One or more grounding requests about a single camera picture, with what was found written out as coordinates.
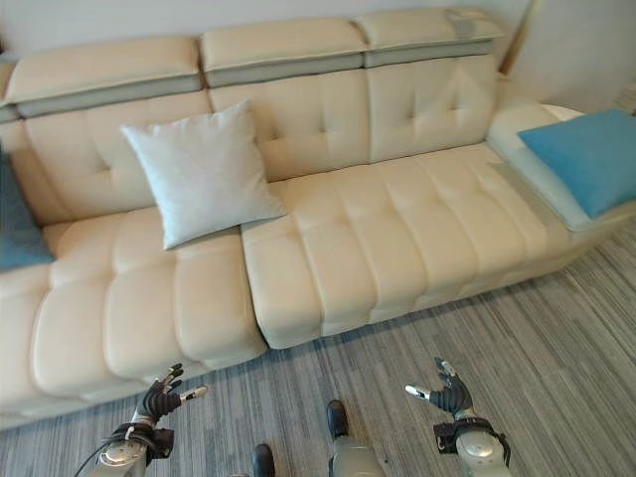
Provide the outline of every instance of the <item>sofa cushion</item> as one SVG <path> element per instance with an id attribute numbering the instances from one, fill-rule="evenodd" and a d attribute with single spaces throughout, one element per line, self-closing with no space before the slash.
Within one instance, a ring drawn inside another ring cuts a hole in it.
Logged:
<path id="1" fill-rule="evenodd" d="M 371 162 L 481 142 L 495 107 L 491 55 L 366 70 Z"/>
<path id="2" fill-rule="evenodd" d="M 27 56 L 7 99 L 27 117 L 201 89 L 196 41 L 141 38 Z"/>
<path id="3" fill-rule="evenodd" d="M 546 272 L 568 247 L 484 144 L 274 183 L 241 226 L 256 319 L 285 348 Z"/>
<path id="4" fill-rule="evenodd" d="M 0 124 L 0 137 L 40 225 L 151 207 L 155 201 L 122 124 L 209 113 L 203 91 Z"/>
<path id="5" fill-rule="evenodd" d="M 238 228 L 165 251 L 156 208 L 44 229 L 58 260 L 0 274 L 0 409 L 38 418 L 265 351 Z"/>
<path id="6" fill-rule="evenodd" d="M 493 39 L 504 35 L 486 13 L 468 7 L 373 12 L 355 22 L 369 43 L 366 68 L 484 55 L 492 52 Z"/>
<path id="7" fill-rule="evenodd" d="M 214 110 L 249 100 L 267 180 L 369 162 L 363 70 L 219 87 Z"/>
<path id="8" fill-rule="evenodd" d="M 216 28 L 201 38 L 212 87 L 353 70 L 367 48 L 344 18 L 304 18 Z"/>
<path id="9" fill-rule="evenodd" d="M 121 131 L 150 182 L 165 248 L 285 213 L 267 190 L 246 100 L 214 114 Z"/>

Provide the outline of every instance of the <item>gray carpet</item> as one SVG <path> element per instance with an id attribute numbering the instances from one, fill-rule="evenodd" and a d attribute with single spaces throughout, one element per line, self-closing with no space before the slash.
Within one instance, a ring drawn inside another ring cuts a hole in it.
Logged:
<path id="1" fill-rule="evenodd" d="M 564 271 L 191 380 L 211 392 L 162 422 L 177 431 L 175 450 L 148 475 L 246 472 L 261 441 L 279 475 L 326 475 L 331 398 L 387 475 L 459 475 L 456 458 L 435 450 L 431 426 L 445 415 L 403 391 L 440 385 L 436 355 L 509 436 L 515 475 L 636 475 L 636 227 Z M 134 405 L 0 433 L 2 475 L 73 475 Z"/>

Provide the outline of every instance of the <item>white pillow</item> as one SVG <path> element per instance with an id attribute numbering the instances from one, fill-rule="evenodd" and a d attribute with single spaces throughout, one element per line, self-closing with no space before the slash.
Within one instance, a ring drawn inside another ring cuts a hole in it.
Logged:
<path id="1" fill-rule="evenodd" d="M 165 124 L 122 126 L 163 222 L 163 245 L 285 214 L 269 193 L 247 101 Z"/>

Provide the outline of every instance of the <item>blue pillow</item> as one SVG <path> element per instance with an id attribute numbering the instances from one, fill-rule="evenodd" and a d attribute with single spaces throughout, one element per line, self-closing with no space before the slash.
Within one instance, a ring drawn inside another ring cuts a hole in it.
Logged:
<path id="1" fill-rule="evenodd" d="M 0 269 L 51 261 L 53 257 L 24 201 L 9 156 L 0 147 Z"/>
<path id="2" fill-rule="evenodd" d="M 618 109 L 520 131 L 593 219 L 636 200 L 636 117 Z"/>

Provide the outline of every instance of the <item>sofa armrest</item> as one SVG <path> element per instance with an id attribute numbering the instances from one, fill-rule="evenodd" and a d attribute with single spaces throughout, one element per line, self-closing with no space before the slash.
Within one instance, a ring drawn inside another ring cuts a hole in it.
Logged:
<path id="1" fill-rule="evenodd" d="M 614 229 L 636 216 L 636 201 L 631 201 L 595 220 L 591 219 L 565 183 L 517 135 L 525 129 L 559 122 L 559 118 L 538 102 L 525 97 L 513 81 L 501 77 L 498 83 L 497 107 L 486 142 L 504 162 L 524 177 L 568 229 L 583 239 Z"/>
<path id="2" fill-rule="evenodd" d="M 511 160 L 516 154 L 530 152 L 517 135 L 519 131 L 552 124 L 558 118 L 524 96 L 521 88 L 505 77 L 499 78 L 497 88 L 497 105 L 486 142 L 502 159 Z"/>

